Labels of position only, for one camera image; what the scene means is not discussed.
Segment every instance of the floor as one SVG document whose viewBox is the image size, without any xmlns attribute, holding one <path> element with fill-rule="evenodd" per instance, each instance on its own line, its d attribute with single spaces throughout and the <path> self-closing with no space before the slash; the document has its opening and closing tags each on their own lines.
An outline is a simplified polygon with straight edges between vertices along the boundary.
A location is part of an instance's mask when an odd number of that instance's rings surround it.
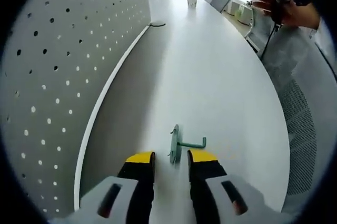
<svg viewBox="0 0 337 224">
<path fill-rule="evenodd" d="M 227 18 L 232 23 L 232 25 L 234 25 L 234 27 L 241 33 L 242 36 L 245 36 L 249 32 L 251 28 L 250 26 L 241 24 L 234 16 L 228 14 L 227 12 L 223 12 L 222 15 Z"/>
</svg>

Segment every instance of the white table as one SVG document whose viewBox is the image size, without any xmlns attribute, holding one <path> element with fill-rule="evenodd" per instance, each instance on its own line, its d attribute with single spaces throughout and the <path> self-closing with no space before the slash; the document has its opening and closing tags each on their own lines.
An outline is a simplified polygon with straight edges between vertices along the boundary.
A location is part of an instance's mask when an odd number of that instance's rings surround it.
<svg viewBox="0 0 337 224">
<path fill-rule="evenodd" d="M 175 124 L 183 140 L 201 143 L 227 173 L 242 176 L 280 211 L 289 179 L 289 141 L 282 108 L 258 57 L 203 0 L 150 0 L 150 27 L 112 83 L 84 160 L 84 191 L 117 174 L 125 159 L 156 152 L 150 223 L 195 223 L 187 149 L 180 165 L 167 156 Z"/>
</svg>

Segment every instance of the desk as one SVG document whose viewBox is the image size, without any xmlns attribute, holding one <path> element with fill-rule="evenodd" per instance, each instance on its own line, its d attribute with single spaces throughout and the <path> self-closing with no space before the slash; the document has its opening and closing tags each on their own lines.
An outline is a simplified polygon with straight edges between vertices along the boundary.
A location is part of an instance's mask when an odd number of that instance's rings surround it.
<svg viewBox="0 0 337 224">
<path fill-rule="evenodd" d="M 195 223 L 187 149 L 172 166 L 173 127 L 201 143 L 280 211 L 289 179 L 289 141 L 274 86 L 235 27 L 203 0 L 150 0 L 150 27 L 113 81 L 84 159 L 81 194 L 140 151 L 156 152 L 150 223 Z"/>
</svg>

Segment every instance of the paper cup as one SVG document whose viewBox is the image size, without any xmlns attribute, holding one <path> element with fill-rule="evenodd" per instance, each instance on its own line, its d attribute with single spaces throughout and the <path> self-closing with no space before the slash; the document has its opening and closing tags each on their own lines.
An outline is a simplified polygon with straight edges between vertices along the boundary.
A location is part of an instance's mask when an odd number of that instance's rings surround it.
<svg viewBox="0 0 337 224">
<path fill-rule="evenodd" d="M 196 1 L 197 0 L 187 0 L 187 4 L 189 5 L 189 8 L 196 8 Z"/>
</svg>

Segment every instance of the cable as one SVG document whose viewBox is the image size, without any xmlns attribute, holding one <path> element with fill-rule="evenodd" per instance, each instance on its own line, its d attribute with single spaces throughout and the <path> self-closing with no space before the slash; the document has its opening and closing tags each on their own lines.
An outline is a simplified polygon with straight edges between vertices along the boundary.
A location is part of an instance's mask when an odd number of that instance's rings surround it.
<svg viewBox="0 0 337 224">
<path fill-rule="evenodd" d="M 276 23 L 274 23 L 273 30 L 271 31 L 271 33 L 270 33 L 270 35 L 269 35 L 269 37 L 268 37 L 267 43 L 266 43 L 265 46 L 264 46 L 263 52 L 262 52 L 262 54 L 261 54 L 260 61 L 263 60 L 263 57 L 264 57 L 265 51 L 267 50 L 267 46 L 268 46 L 268 44 L 269 44 L 270 38 L 272 37 L 272 35 L 273 35 L 275 29 L 276 29 Z"/>
</svg>

